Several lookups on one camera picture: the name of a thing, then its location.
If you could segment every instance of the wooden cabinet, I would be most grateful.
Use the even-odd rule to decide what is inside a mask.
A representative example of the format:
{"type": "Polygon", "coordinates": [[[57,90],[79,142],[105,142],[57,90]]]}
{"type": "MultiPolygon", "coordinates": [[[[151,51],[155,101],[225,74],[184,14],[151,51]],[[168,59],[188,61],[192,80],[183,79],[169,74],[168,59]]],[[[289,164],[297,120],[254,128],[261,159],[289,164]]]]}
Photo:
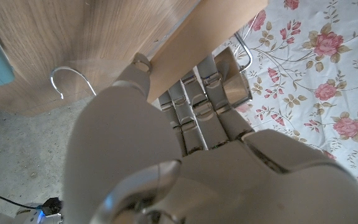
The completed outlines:
{"type": "MultiPolygon", "coordinates": [[[[33,116],[91,96],[80,76],[62,71],[55,75],[55,83],[65,95],[64,100],[60,99],[50,83],[49,73],[62,65],[81,71],[96,93],[100,92],[111,85],[136,52],[151,58],[198,1],[0,0],[0,43],[15,74],[12,83],[0,86],[0,110],[33,116]]],[[[208,5],[208,2],[212,6],[213,2],[215,5],[234,2],[230,7],[242,3],[243,12],[244,8],[251,8],[244,16],[247,20],[265,4],[247,7],[240,0],[205,0],[200,4],[208,5]]],[[[152,86],[155,84],[158,82],[152,80],[152,86]]],[[[158,95],[161,91],[151,92],[158,95]]]]}

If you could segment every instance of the pink rose pattern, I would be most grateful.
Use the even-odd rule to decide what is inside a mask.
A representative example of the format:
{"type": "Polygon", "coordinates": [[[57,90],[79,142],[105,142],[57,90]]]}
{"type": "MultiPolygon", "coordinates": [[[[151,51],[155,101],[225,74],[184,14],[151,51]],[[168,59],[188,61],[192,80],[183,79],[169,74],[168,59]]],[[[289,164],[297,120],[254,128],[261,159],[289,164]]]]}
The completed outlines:
{"type": "MultiPolygon", "coordinates": [[[[255,18],[251,19],[248,22],[248,26],[251,26],[252,22],[254,21],[255,18]]],[[[260,30],[260,28],[263,26],[263,24],[265,23],[265,19],[266,19],[266,12],[264,10],[260,11],[258,13],[258,16],[255,19],[254,25],[252,25],[252,28],[254,31],[258,31],[260,30]]]]}
{"type": "Polygon", "coordinates": [[[314,92],[314,95],[320,100],[328,100],[331,97],[335,96],[335,92],[335,87],[331,86],[328,83],[324,83],[318,86],[317,90],[314,92]]]}
{"type": "Polygon", "coordinates": [[[297,9],[299,6],[299,0],[284,0],[284,7],[291,10],[297,9]]]}
{"type": "Polygon", "coordinates": [[[247,119],[255,119],[255,127],[304,142],[358,177],[358,6],[333,2],[314,2],[321,5],[317,11],[303,1],[271,2],[258,15],[247,37],[254,63],[246,73],[260,93],[243,114],[252,114],[247,119]]]}
{"type": "Polygon", "coordinates": [[[334,130],[338,132],[338,134],[353,138],[358,133],[358,121],[354,121],[350,118],[341,118],[334,124],[334,130]]]}
{"type": "Polygon", "coordinates": [[[317,36],[316,48],[314,52],[318,56],[328,55],[332,56],[336,54],[337,49],[343,44],[343,36],[336,35],[334,32],[329,34],[319,34],[317,36]]]}

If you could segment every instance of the black cable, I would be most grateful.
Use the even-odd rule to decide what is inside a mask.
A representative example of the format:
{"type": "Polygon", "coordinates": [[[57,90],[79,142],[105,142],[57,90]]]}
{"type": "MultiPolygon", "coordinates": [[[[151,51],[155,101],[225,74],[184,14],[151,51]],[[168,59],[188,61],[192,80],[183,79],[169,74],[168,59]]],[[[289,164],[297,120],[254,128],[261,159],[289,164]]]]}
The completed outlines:
{"type": "Polygon", "coordinates": [[[20,206],[20,207],[29,208],[29,209],[38,209],[37,207],[30,207],[30,206],[26,206],[26,205],[21,205],[21,204],[19,204],[19,203],[13,202],[13,201],[11,201],[11,200],[9,200],[9,199],[7,199],[7,198],[4,198],[4,197],[2,197],[2,196],[0,196],[0,199],[5,200],[5,201],[7,201],[7,202],[9,202],[9,203],[12,203],[12,204],[17,205],[17,206],[20,206]]]}

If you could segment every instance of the floral bedsheet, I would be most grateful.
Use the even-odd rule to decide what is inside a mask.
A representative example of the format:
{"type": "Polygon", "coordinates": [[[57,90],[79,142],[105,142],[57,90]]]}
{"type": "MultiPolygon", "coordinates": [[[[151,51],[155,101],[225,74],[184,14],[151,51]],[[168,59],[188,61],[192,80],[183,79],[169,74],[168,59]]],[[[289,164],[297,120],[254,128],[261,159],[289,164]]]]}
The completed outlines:
{"type": "MultiPolygon", "coordinates": [[[[358,0],[270,0],[245,43],[254,99],[237,110],[256,130],[285,133],[358,181],[358,0]]],[[[227,46],[248,62],[235,38],[227,46]]]]}

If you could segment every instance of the metal rod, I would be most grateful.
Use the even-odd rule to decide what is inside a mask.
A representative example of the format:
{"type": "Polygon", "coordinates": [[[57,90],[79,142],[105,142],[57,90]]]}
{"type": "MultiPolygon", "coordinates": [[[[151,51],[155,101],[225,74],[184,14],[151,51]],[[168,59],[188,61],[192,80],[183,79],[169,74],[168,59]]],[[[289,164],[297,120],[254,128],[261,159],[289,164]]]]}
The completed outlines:
{"type": "Polygon", "coordinates": [[[50,72],[50,82],[52,83],[52,86],[54,87],[54,89],[60,94],[61,99],[63,99],[63,93],[56,87],[55,83],[53,82],[53,76],[59,70],[69,70],[69,71],[72,71],[72,72],[75,72],[75,73],[79,74],[81,77],[83,77],[83,79],[85,79],[85,81],[87,82],[88,86],[91,88],[93,94],[96,96],[96,93],[94,92],[94,90],[93,90],[91,84],[89,83],[88,79],[81,72],[75,70],[74,68],[70,68],[70,67],[67,67],[67,66],[61,66],[61,67],[57,67],[57,68],[53,69],[50,72]]]}

